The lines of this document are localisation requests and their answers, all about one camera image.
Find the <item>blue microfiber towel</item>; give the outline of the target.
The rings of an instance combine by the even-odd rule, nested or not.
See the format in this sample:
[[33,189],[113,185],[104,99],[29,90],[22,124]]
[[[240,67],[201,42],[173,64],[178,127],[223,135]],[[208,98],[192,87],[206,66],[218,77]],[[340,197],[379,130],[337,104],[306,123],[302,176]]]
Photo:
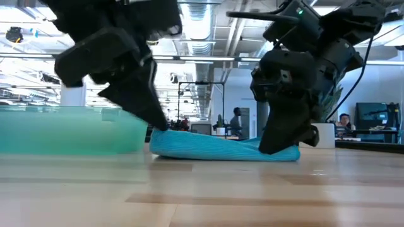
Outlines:
[[154,130],[150,136],[150,152],[168,158],[210,161],[297,161],[300,151],[291,146],[275,154],[258,150],[260,138],[233,141],[215,136],[184,131]]

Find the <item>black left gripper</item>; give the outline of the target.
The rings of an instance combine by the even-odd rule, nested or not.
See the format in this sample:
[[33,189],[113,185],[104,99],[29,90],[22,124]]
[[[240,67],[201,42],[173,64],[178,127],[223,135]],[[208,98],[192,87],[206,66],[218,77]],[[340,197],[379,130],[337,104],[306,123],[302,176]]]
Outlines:
[[87,75],[97,84],[109,83],[99,96],[166,131],[154,86],[157,63],[147,58],[148,46],[142,37],[123,28],[106,27],[57,55],[54,70],[67,87],[78,86]]

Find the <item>small cactus in white pot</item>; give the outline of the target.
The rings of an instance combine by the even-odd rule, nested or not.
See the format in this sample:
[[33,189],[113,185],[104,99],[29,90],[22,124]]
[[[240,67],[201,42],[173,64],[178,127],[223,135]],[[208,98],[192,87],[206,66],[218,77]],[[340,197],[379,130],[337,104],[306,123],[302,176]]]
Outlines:
[[225,128],[223,117],[219,114],[218,120],[217,120],[217,129],[216,129],[217,135],[224,136],[225,130],[226,130],[226,128]]

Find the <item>teal translucent plastic basket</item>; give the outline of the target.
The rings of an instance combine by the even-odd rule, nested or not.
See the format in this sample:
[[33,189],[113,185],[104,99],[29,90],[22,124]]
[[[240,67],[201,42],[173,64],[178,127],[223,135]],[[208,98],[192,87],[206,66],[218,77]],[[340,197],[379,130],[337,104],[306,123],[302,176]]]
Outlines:
[[119,108],[0,106],[0,153],[108,155],[139,151],[147,123]]

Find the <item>person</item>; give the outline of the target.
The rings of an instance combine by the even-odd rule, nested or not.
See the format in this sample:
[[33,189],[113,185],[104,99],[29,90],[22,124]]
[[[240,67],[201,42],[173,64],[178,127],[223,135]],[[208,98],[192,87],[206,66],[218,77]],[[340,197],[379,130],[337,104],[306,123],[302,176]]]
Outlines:
[[234,116],[230,120],[230,128],[231,133],[234,136],[237,136],[239,139],[242,139],[242,126],[240,122],[241,110],[239,107],[235,107],[233,109]]
[[337,137],[349,137],[352,135],[356,127],[351,123],[350,116],[347,113],[342,113],[339,116],[339,121],[335,123],[335,133]]

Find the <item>black ceiling lamp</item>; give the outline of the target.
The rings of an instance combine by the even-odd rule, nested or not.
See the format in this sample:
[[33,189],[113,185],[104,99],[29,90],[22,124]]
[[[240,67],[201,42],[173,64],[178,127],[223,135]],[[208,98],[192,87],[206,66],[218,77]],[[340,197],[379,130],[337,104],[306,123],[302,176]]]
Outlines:
[[21,43],[23,41],[21,27],[11,26],[6,32],[6,39],[13,43]]

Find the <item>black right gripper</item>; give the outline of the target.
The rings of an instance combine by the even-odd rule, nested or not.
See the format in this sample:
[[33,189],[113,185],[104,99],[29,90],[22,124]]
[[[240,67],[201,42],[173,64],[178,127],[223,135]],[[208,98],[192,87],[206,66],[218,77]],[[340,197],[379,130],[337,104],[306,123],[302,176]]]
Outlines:
[[299,142],[316,147],[319,131],[311,125],[308,104],[319,103],[318,62],[308,52],[275,49],[267,52],[251,72],[251,91],[268,102],[270,113],[259,151],[275,154]]

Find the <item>white building pillar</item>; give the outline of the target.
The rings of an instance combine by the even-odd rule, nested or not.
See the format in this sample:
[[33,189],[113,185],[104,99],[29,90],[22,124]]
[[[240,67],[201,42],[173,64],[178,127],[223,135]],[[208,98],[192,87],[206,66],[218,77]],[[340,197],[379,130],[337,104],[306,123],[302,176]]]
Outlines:
[[86,84],[81,87],[61,86],[61,106],[84,107],[86,105]]

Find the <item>black wall television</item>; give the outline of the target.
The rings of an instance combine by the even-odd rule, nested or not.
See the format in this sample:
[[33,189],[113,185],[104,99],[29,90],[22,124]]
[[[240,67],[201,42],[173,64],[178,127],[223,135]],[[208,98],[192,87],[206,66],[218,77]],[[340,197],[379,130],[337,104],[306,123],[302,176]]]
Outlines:
[[356,103],[354,123],[357,129],[384,126],[399,129],[401,113],[398,103]]

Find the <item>green plant in white pot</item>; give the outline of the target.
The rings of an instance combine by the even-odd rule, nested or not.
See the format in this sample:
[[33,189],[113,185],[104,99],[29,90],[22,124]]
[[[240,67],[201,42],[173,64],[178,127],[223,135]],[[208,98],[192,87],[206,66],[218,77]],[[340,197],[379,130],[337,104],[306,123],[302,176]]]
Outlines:
[[329,123],[326,118],[338,105],[343,88],[338,85],[329,95],[323,106],[321,107],[321,114],[319,120],[312,120],[313,126],[317,127],[319,142],[316,146],[311,146],[306,143],[299,143],[300,148],[314,148],[314,149],[333,149],[335,148],[335,121],[336,114],[331,116],[331,123]]

